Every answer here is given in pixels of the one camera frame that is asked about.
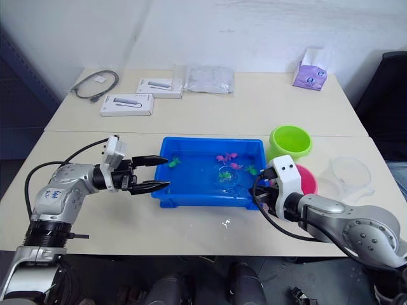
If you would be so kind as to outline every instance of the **white table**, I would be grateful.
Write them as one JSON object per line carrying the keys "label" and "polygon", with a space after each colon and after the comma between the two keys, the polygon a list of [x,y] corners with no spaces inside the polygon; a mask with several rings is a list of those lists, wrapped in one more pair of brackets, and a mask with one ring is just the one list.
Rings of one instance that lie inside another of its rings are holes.
{"label": "white table", "polygon": [[[79,80],[95,72],[86,69]],[[113,93],[135,93],[140,78],[167,78],[171,71],[125,70]],[[236,73],[233,95],[185,93],[157,98],[152,116],[100,116],[91,104],[68,94],[47,131],[135,132],[197,135],[269,135],[277,126],[298,125],[321,136],[367,136],[335,75],[322,91],[291,86],[291,73]]]}
{"label": "white table", "polygon": [[[91,142],[106,138],[101,132],[44,132],[0,202],[0,249],[14,250],[21,244],[29,223],[24,203],[24,180],[40,163],[65,159]],[[121,133],[128,143],[127,156],[158,154],[163,134]],[[268,137],[262,139],[268,147]],[[369,137],[313,137],[314,148],[298,163],[320,174],[329,158],[353,156],[370,170],[376,189],[357,205],[378,205],[396,215],[407,238],[407,205],[389,169]],[[99,163],[101,147],[80,154],[78,163]],[[32,178],[31,200],[50,179],[55,167],[41,169]],[[154,168],[139,167],[140,180],[154,177]],[[294,223],[277,222],[284,228],[306,234]],[[131,196],[101,191],[86,197],[72,231],[89,234],[90,240],[70,240],[67,248],[75,254],[132,255],[277,255],[341,256],[334,245],[294,240],[274,229],[259,212],[244,208],[178,207],[162,209],[149,194]]]}

